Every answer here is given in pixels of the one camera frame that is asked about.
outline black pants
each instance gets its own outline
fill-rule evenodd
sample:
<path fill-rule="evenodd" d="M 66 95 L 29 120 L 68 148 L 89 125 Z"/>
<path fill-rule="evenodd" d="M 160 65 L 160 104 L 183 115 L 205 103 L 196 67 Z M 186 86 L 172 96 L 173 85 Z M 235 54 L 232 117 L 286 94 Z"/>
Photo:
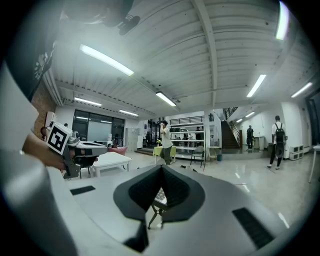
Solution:
<path fill-rule="evenodd" d="M 171 152 L 171 147 L 168 148 L 162 148 L 160 152 L 160 157 L 164 159 L 166 165 L 170 165 L 171 162 L 171 157 L 170 157 L 170 152 Z"/>
<path fill-rule="evenodd" d="M 271 153 L 271 158 L 270 158 L 270 165 L 273 164 L 274 159 L 275 159 L 275 155 L 276 155 L 276 144 L 273 144 L 272 153 Z M 277 163 L 276 166 L 280 166 L 281 160 L 282 160 L 282 157 L 279 157 L 279 158 L 278 158 L 278 163 Z"/>
<path fill-rule="evenodd" d="M 251 137 L 251 138 L 248 137 L 248 142 L 249 142 L 248 149 L 252 149 L 253 140 L 254 140 L 253 137 Z"/>

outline trash bin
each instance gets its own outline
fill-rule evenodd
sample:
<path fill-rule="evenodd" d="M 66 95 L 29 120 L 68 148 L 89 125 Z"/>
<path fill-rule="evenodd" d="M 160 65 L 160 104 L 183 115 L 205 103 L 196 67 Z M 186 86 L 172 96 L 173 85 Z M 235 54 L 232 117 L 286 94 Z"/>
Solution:
<path fill-rule="evenodd" d="M 259 137 L 259 149 L 260 150 L 265 149 L 265 137 Z"/>

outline brick wall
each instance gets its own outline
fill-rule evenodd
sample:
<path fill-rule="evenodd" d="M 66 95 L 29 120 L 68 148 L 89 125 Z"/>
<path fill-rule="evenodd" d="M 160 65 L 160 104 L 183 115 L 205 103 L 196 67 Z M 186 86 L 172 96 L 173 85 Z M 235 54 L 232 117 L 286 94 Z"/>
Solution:
<path fill-rule="evenodd" d="M 51 95 L 43 80 L 40 82 L 38 89 L 34 93 L 31 104 L 39 113 L 39 116 L 34 123 L 34 134 L 41 139 L 42 135 L 40 133 L 40 129 L 41 127 L 45 126 L 47 112 L 55 112 L 56 110 L 56 103 L 51 98 Z"/>

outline pink chair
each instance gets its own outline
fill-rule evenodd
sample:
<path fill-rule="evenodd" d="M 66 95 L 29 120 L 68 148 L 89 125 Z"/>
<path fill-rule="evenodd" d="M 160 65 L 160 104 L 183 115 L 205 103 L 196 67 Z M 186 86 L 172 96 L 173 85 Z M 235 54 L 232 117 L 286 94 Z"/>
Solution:
<path fill-rule="evenodd" d="M 118 148 L 109 147 L 108 152 L 116 152 L 120 155 L 125 156 L 127 149 L 128 149 L 127 146 L 122 146 L 122 147 L 118 147 Z"/>

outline tiled floor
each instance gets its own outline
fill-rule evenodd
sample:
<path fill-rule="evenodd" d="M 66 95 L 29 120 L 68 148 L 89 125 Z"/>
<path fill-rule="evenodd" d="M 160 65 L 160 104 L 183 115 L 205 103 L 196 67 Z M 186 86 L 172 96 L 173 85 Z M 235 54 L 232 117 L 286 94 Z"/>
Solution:
<path fill-rule="evenodd" d="M 127 157 L 132 158 L 130 168 L 146 167 L 154 164 L 154 157 L 139 153 L 127 153 Z M 221 162 L 208 162 L 200 168 L 200 162 L 192 163 L 192 167 L 200 174 L 212 176 L 225 180 L 239 186 L 256 200 L 262 202 L 266 207 L 277 215 L 283 215 L 287 224 L 302 218 L 313 205 L 314 200 L 319 195 L 320 182 L 320 155 L 317 155 L 313 177 L 308 183 L 310 169 L 312 166 L 313 153 L 306 154 L 302 159 L 296 161 L 283 161 L 279 170 L 275 170 L 275 162 L 270 170 L 266 166 L 268 158 L 257 158 L 250 160 L 225 160 Z M 164 164 L 163 159 L 157 157 L 157 164 Z M 190 162 L 177 159 L 171 166 L 180 168 L 181 165 L 189 165 Z M 101 176 L 114 175 L 123 172 L 123 169 L 116 168 L 101 172 Z M 83 170 L 82 178 L 88 176 L 88 171 Z M 153 216 L 150 208 L 146 213 L 146 221 L 149 223 Z M 152 241 L 157 235 L 161 222 L 161 217 L 151 224 L 148 231 L 149 240 Z"/>

